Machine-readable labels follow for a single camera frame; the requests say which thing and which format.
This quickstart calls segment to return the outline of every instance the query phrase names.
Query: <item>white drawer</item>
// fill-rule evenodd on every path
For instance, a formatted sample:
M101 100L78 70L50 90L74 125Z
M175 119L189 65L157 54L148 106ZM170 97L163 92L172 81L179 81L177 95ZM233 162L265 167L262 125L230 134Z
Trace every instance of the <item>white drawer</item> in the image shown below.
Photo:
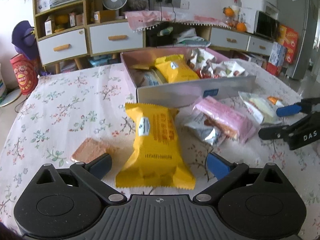
M273 42L265 41L265 40L250 36L247 51L270 56L272 51L272 46L273 46Z
M87 54L84 29L62 33L38 42L42 64Z
M143 48L143 32L133 32L127 22L90 27L90 40L92 54Z
M229 30L212 28L210 42L213 46L247 50L249 36Z

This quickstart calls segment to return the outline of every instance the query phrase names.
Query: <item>blue label on box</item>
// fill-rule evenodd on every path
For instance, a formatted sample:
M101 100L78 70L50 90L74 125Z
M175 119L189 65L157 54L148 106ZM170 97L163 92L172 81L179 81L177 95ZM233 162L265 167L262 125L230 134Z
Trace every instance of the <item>blue label on box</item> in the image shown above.
M218 95L218 91L219 89L206 90L203 93L203 98L206 98L208 96L215 97L216 95Z

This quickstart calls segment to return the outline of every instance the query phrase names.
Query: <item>red box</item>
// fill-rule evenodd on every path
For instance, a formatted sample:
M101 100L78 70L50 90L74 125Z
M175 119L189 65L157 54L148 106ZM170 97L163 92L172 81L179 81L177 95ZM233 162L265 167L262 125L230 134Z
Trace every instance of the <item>red box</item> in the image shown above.
M288 49L284 60L288 63L292 63L294 54L297 49L299 34L285 25L280 25L279 33L280 35L277 40L278 43L285 46Z
M272 65L271 63L268 62L266 71L268 71L270 74L274 76L279 76L281 72L282 67L276 67L275 65Z

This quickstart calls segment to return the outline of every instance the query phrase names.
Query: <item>orange fruit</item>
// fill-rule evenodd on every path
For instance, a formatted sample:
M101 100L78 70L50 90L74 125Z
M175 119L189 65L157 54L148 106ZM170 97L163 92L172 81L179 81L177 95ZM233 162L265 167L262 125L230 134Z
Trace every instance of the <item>orange fruit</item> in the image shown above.
M245 32L247 30L247 27L245 26L244 23L238 23L237 24L237 30L240 32Z
M227 17L233 17L235 15L235 12L230 8L230 7L225 7L223 9L223 13L227 16Z

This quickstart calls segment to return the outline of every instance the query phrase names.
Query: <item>wooden cabinet leg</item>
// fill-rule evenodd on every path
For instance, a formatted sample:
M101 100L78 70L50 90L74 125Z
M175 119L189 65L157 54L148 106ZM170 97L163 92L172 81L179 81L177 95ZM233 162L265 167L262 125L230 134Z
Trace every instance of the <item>wooden cabinet leg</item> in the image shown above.
M80 70L80 69L83 69L79 58L76 57L76 58L75 58L75 62L76 62L76 65L77 65L77 67L78 67L79 70Z
M56 63L56 74L60 73L60 64Z

